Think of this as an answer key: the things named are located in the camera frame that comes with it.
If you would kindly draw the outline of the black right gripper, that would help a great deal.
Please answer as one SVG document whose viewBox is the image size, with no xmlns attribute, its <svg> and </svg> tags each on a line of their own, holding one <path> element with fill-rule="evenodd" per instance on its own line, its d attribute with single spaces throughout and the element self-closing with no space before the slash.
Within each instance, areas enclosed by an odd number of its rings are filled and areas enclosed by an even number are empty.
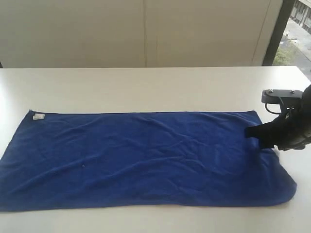
<svg viewBox="0 0 311 233">
<path fill-rule="evenodd" d="M 274 121 L 244 130 L 246 138 L 256 138 L 261 149 L 302 150 L 311 143 L 311 88 L 307 87 L 300 103 Z"/>
</svg>

